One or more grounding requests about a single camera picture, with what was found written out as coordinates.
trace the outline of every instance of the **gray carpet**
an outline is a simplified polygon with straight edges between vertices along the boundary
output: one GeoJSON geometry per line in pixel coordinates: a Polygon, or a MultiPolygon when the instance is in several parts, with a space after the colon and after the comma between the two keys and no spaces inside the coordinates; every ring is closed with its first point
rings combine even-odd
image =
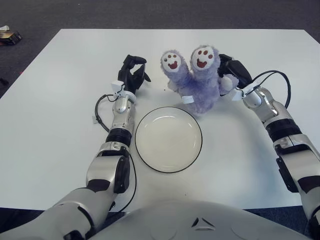
{"type": "MultiPolygon", "coordinates": [[[[0,0],[2,25],[23,40],[0,47],[0,97],[60,29],[304,29],[320,42],[320,0],[0,0]]],[[[302,207],[250,211],[305,231],[302,207]]],[[[0,231],[38,214],[0,209],[0,231]]]]}

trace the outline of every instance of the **plate rim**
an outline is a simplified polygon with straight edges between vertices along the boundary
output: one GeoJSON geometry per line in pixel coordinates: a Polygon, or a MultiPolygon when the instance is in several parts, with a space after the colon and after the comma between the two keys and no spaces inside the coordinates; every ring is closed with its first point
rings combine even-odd
{"type": "Polygon", "coordinates": [[[181,108],[179,108],[179,107],[175,107],[175,106],[161,106],[161,107],[158,107],[158,108],[155,108],[155,109],[149,111],[147,114],[145,114],[145,115],[143,116],[143,118],[141,118],[141,120],[139,121],[139,123],[138,123],[138,125],[137,125],[137,127],[136,127],[136,129],[135,129],[134,145],[135,145],[135,149],[136,149],[139,157],[141,158],[141,160],[142,160],[149,168],[151,168],[152,170],[155,170],[155,171],[157,171],[157,172],[159,172],[159,173],[163,173],[163,174],[175,174],[175,173],[182,172],[183,170],[186,170],[186,169],[189,168],[192,164],[194,164],[194,162],[198,159],[198,157],[199,157],[199,155],[200,155],[200,153],[201,153],[201,150],[202,150],[203,135],[202,135],[202,131],[201,131],[201,127],[200,127],[199,123],[198,123],[197,120],[194,118],[194,116],[192,116],[189,112],[187,112],[186,110],[183,110],[183,109],[181,109],[181,108]],[[183,169],[177,170],[177,171],[161,171],[161,170],[158,170],[158,169],[153,168],[152,166],[150,166],[149,164],[147,164],[147,163],[145,162],[145,160],[143,159],[143,157],[140,155],[139,150],[138,150],[138,147],[137,147],[137,130],[138,130],[138,128],[139,128],[140,123],[142,122],[142,120],[145,119],[145,117],[146,117],[147,115],[149,115],[150,113],[152,113],[153,111],[156,111],[156,110],[158,110],[158,109],[164,109],[164,108],[179,109],[179,110],[187,113],[188,115],[190,115],[190,116],[193,118],[193,120],[194,120],[195,123],[198,125],[199,130],[200,130],[201,145],[200,145],[200,149],[199,149],[199,152],[198,152],[197,156],[194,158],[194,160],[193,160],[188,166],[186,166],[186,167],[183,168],[183,169]]]}

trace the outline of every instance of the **fuzzy fur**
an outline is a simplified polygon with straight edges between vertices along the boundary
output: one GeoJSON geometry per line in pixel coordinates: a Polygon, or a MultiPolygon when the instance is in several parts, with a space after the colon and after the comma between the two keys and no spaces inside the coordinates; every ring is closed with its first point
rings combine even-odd
{"type": "MultiPolygon", "coordinates": [[[[192,54],[199,48],[205,47],[208,46],[201,45],[197,47],[192,54]]],[[[196,116],[205,114],[214,106],[220,95],[225,95],[230,92],[230,90],[223,88],[221,84],[223,79],[218,75],[218,68],[220,66],[219,52],[214,47],[210,47],[214,55],[213,64],[208,69],[198,70],[193,66],[191,58],[190,66],[193,73],[189,71],[185,59],[177,50],[168,50],[161,57],[161,68],[169,78],[169,89],[178,93],[181,97],[193,96],[194,102],[188,103],[186,106],[196,116]],[[168,53],[176,54],[181,59],[181,64],[177,72],[166,71],[163,67],[162,59],[168,53]]],[[[238,85],[239,80],[230,74],[228,74],[227,77],[232,81],[232,88],[234,89],[238,85]]]]}

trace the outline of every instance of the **plush toy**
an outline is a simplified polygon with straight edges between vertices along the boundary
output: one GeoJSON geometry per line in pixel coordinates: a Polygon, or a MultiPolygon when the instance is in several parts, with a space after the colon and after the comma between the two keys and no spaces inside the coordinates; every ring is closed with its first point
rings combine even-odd
{"type": "Polygon", "coordinates": [[[209,111],[220,95],[228,94],[239,83],[232,74],[219,77],[219,52],[212,46],[202,45],[194,50],[190,66],[193,73],[176,50],[166,51],[161,57],[169,89],[180,94],[183,103],[196,116],[209,111]]]}

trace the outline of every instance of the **triangle logo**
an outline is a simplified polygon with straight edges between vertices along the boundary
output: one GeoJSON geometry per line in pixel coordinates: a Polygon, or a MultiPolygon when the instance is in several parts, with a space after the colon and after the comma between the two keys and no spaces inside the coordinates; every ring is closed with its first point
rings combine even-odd
{"type": "Polygon", "coordinates": [[[208,220],[204,219],[201,217],[200,219],[197,217],[191,228],[193,228],[195,231],[214,231],[216,230],[216,226],[213,225],[211,222],[208,220]]]}

